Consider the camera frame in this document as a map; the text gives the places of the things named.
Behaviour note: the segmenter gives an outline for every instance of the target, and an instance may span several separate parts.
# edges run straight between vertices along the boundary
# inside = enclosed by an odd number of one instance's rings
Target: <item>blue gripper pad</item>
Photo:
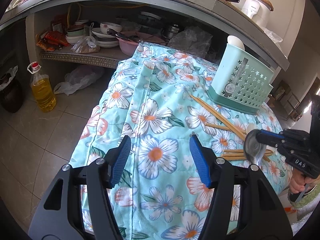
[[[196,168],[198,170],[201,182],[205,184],[207,187],[209,187],[211,184],[209,166],[203,156],[203,147],[196,135],[193,135],[190,138],[189,147],[193,161],[195,162]]]
[[[124,136],[117,150],[118,150],[117,158],[111,169],[110,183],[112,187],[114,187],[116,184],[119,183],[122,172],[124,170],[124,166],[128,160],[128,156],[131,151],[131,139],[129,136],[127,135]]]

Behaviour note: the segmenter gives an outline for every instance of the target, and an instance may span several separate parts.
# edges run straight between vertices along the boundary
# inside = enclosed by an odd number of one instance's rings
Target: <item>silver bolt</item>
[[[255,165],[255,164],[252,164],[252,165],[250,165],[250,169],[251,169],[252,171],[258,171],[258,170],[259,170],[259,167],[258,167],[257,165]]]
[[[98,159],[96,159],[96,163],[97,163],[98,165],[103,164],[103,163],[104,163],[104,158],[98,158]]]
[[[223,163],[225,163],[225,160],[224,160],[224,158],[217,158],[216,162],[217,162],[217,164],[223,164]]]
[[[63,171],[70,170],[70,165],[69,165],[69,164],[63,165],[63,166],[62,166],[62,170],[63,170]]]

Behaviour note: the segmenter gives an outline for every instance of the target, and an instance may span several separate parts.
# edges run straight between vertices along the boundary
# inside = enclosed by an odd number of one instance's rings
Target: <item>round sticker label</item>
[[[227,93],[231,94],[231,93],[233,93],[233,92],[236,90],[236,86],[235,86],[234,84],[232,84],[232,83],[229,83],[229,84],[226,84],[224,90],[225,90]]]

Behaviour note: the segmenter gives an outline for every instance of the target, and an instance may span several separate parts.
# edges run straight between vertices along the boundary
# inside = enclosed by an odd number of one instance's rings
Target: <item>yellow cooking oil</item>
[[[52,91],[49,76],[46,75],[37,62],[32,64],[32,77],[30,86],[38,106],[43,112],[49,112],[57,104],[56,97]]]

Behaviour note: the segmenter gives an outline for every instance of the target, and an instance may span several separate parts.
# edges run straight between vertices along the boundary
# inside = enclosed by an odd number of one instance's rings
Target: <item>floral tablecloth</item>
[[[108,89],[93,111],[70,164],[79,167],[104,157],[130,136],[132,150],[120,183],[108,195],[125,239],[194,239],[203,227],[212,199],[199,179],[189,150],[196,134],[204,147],[221,155],[243,148],[234,133],[207,127],[221,124],[190,97],[209,103],[239,129],[255,123],[279,132],[280,124],[264,104],[256,115],[213,104],[206,95],[218,66],[201,58],[155,44],[140,44],[132,58],[119,63]],[[261,169],[276,193],[288,184],[292,169],[280,154],[262,161]],[[233,161],[247,167],[247,161]],[[93,231],[82,187],[84,225]],[[229,230],[236,227],[240,187],[235,186]]]

